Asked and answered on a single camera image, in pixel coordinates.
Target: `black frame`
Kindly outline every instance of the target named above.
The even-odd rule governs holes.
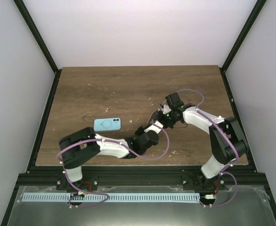
[[[16,186],[13,190],[11,199],[8,204],[5,216],[3,218],[1,225],[7,225],[12,211],[15,198],[19,186],[56,186],[57,181],[64,177],[62,174],[62,167],[60,166],[36,166],[36,159],[40,149],[41,141],[51,110],[54,95],[59,82],[59,77],[62,69],[58,69],[48,48],[43,41],[33,19],[31,18],[23,0],[14,0],[17,8],[19,9],[21,15],[26,21],[30,31],[32,32],[34,38],[36,39],[39,47],[41,48],[45,58],[47,59],[50,67],[54,72],[54,79],[50,94],[46,103],[46,107],[42,116],[41,124],[38,130],[38,134],[33,146],[32,154],[27,166],[27,173],[19,174],[16,182]],[[241,127],[243,128],[237,107],[235,105],[232,92],[227,81],[226,71],[230,66],[232,60],[234,59],[236,53],[238,52],[242,42],[247,36],[249,30],[251,29],[253,23],[255,22],[257,16],[259,15],[261,9],[264,7],[266,0],[257,0],[252,12],[250,13],[245,25],[243,26],[236,42],[234,43],[228,57],[220,68],[220,73],[224,81],[225,89],[232,107],[234,116],[238,119]],[[270,205],[273,214],[276,219],[276,204],[271,193],[267,178],[264,173],[258,173],[256,165],[251,152],[247,153],[248,165],[242,166],[237,165],[231,167],[228,171],[231,172],[237,179],[240,185],[263,185],[266,193],[270,196]],[[82,167],[83,175],[89,175],[89,177],[97,178],[98,186],[143,186],[143,185],[154,185],[154,186],[176,186],[180,185],[183,178],[188,177],[191,174],[200,172],[200,165],[193,166],[84,166]],[[225,177],[225,184],[233,185],[231,177]]]

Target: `white wall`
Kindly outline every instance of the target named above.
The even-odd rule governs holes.
[[[13,1],[0,0],[0,223],[26,170],[53,76]]]
[[[227,77],[256,165],[276,201],[276,0],[266,2]]]
[[[58,67],[220,65],[256,0],[24,0]]]

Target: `brown wood surface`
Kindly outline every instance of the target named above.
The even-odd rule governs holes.
[[[95,119],[121,118],[121,130],[99,132],[100,135],[112,138],[133,135],[140,125],[146,124],[165,96],[183,88],[204,94],[202,110],[223,117],[233,116],[219,68],[215,65],[63,68],[36,165],[59,165],[55,158],[59,152],[58,141],[82,128],[93,127]],[[182,92],[180,97],[184,103],[197,104],[201,100],[192,92]],[[170,150],[159,160],[96,156],[86,164],[193,165],[204,164],[210,158],[211,145],[205,132],[191,125],[184,129],[167,129],[167,132]],[[160,133],[159,144],[148,149],[144,156],[160,156],[165,147],[166,138]],[[246,157],[239,163],[247,164]]]

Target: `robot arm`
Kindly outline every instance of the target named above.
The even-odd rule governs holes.
[[[124,146],[130,148],[135,153],[143,155],[148,148],[158,144],[158,133],[160,128],[173,128],[176,122],[192,124],[210,135],[212,156],[205,163],[201,170],[208,179],[215,177],[221,172],[233,159],[235,154],[229,147],[229,144],[212,125],[210,121],[197,112],[193,104],[185,105],[177,93],[170,94],[166,97],[166,104],[161,106],[161,110],[156,113],[156,120],[145,127],[139,127],[132,137],[124,139],[112,139],[103,137],[94,132],[93,128],[85,128],[64,137],[59,141],[60,149],[77,143],[81,140],[98,139],[100,141],[89,142],[84,148],[79,146],[73,147],[62,154],[64,168],[72,182],[81,180],[81,165],[93,158],[95,155],[110,155],[117,158],[136,158],[136,155],[129,152]],[[242,132],[238,121],[233,118],[223,118],[201,111],[204,115],[211,118],[227,135],[230,135],[230,141],[238,152],[239,157],[249,151],[249,145]]]

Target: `light blue phone case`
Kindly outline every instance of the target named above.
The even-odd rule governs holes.
[[[120,118],[95,119],[94,120],[95,132],[114,131],[114,130],[120,130],[120,128],[121,128]]]

